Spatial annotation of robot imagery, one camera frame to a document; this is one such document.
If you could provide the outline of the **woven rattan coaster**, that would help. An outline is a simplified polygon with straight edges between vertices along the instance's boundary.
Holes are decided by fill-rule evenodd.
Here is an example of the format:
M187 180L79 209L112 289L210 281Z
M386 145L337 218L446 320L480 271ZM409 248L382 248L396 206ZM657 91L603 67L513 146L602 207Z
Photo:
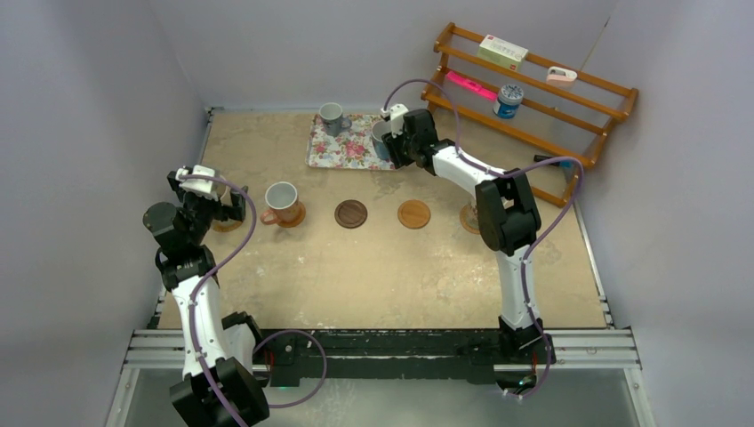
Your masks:
M233 230L237 230L243 225L242 221L227 220L227 221L214 221L212 224L212 230L220 233L227 233Z
M478 213L475 205L469 203L462 207L459 212L461 226L469 233L479 235Z

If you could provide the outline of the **blue mug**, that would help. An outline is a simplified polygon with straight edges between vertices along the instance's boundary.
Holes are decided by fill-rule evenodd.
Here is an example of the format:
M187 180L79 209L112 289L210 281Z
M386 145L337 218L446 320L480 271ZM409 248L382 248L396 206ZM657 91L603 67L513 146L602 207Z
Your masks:
M389 149L382 140L382 137L390 132L390 124L384 120L379 120L372 125L371 140L373 143L373 149L376 156L383 161L390 161Z

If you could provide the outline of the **pink mug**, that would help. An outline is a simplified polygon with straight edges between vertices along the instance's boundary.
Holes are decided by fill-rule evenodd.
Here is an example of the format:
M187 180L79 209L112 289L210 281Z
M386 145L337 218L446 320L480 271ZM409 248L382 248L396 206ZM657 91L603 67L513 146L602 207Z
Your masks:
M286 209L299 202L299 192L288 181L279 181L272 184L265 192L265 202L268 210L260 215L260 221L264 225L277 225L275 209Z

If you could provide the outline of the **light wooden coaster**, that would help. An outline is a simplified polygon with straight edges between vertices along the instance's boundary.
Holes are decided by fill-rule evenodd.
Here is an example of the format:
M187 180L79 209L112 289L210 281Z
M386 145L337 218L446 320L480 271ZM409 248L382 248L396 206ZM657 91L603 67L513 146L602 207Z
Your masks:
M293 228L300 225L306 217L306 207L299 201L286 209L275 209L277 225L282 228Z

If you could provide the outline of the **orange coaster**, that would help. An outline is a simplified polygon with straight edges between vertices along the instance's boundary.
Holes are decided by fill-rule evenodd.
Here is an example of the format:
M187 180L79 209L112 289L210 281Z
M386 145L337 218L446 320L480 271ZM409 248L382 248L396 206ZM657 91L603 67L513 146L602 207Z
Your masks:
M431 219L429 207L418 199L406 200L397 209L399 222L411 230L425 227Z

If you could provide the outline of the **dark wooden coaster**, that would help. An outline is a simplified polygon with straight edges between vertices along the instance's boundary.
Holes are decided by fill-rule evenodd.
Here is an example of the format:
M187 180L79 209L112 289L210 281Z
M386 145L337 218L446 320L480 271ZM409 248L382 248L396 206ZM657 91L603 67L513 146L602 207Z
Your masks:
M340 202L334 210L334 219L346 229L355 229L363 225L368 218L366 206L355 199Z

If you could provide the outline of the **beige mug with pattern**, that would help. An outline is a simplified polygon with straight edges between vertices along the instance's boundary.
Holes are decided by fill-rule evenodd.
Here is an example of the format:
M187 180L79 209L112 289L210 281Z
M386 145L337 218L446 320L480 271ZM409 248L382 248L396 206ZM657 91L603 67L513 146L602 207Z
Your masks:
M224 176L221 175L220 179L221 179L221 182L216 183L216 189L217 189L219 200L224 205L230 205L231 204L231 198L230 198L231 188L225 183L226 178Z

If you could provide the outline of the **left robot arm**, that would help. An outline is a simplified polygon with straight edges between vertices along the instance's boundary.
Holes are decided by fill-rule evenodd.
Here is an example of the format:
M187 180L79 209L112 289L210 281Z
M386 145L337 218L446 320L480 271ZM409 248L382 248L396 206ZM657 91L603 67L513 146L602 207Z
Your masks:
M270 415L252 372L265 340L252 316L221 315L220 264L204 238L214 222L243 222L255 209L245 187L211 167L183 166L167 180L178 204L153 204L142 223L158 244L155 264L180 314L184 364L172 406L188 426L253 426Z

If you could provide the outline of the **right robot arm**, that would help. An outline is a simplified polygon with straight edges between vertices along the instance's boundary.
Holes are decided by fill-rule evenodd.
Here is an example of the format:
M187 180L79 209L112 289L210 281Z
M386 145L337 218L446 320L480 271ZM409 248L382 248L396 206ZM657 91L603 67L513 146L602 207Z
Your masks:
M449 139L440 139L427 109L410 110L396 104L381 111L389 132L381 139L395 167L411 164L444 178L473 198L477 226L494 252L501 287L502 356L519 362L534 349L550 350L533 291L533 268L528 260L541 216L524 173L504 172L466 155Z

